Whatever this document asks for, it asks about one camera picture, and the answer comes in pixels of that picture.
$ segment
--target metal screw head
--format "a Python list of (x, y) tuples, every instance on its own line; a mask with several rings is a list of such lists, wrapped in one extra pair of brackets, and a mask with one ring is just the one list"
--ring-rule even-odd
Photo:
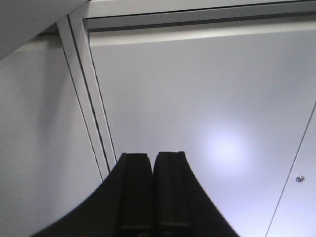
[(300, 175), (300, 176), (296, 177), (295, 180), (296, 180), (296, 182), (301, 183), (301, 182), (303, 182), (305, 180), (305, 177), (303, 175)]

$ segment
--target white surface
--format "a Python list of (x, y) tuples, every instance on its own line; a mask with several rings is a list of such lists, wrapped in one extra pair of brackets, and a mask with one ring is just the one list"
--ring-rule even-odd
[(293, 0), (93, 0), (81, 8), (85, 17), (104, 17), (286, 1)]
[(116, 154), (185, 151), (241, 237), (265, 236), (316, 98), (316, 23), (284, 21), (90, 35)]
[(87, 0), (0, 0), (0, 60)]
[(58, 38), (0, 61), (0, 164), (1, 237), (37, 232), (101, 183)]
[(102, 144), (97, 131), (96, 121), (93, 115), (91, 102), (87, 92), (87, 88), (84, 82), (82, 70), (80, 68), (80, 62), (76, 52), (76, 46), (70, 30), (68, 18), (64, 17), (57, 22), (58, 31), (61, 42), (63, 44), (65, 55), (68, 60), (69, 69), (76, 87), (78, 99), (80, 101), (81, 109), (85, 117), (85, 122), (89, 131), (89, 137), (93, 145), (98, 167), (102, 175), (102, 179), (105, 179), (109, 173), (106, 164), (105, 156), (102, 149)]
[[(307, 129), (267, 237), (311, 237), (316, 233), (316, 114)], [(298, 183), (297, 176), (305, 176)]]

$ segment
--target black curved object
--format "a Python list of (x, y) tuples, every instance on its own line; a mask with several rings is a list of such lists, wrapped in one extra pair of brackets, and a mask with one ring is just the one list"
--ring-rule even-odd
[(32, 237), (238, 237), (198, 183), (184, 152), (123, 153), (106, 180)]
[(115, 237), (152, 231), (146, 154), (122, 154), (106, 180), (68, 215), (32, 237)]
[(154, 187), (159, 236), (238, 237), (199, 184), (184, 152), (159, 153)]

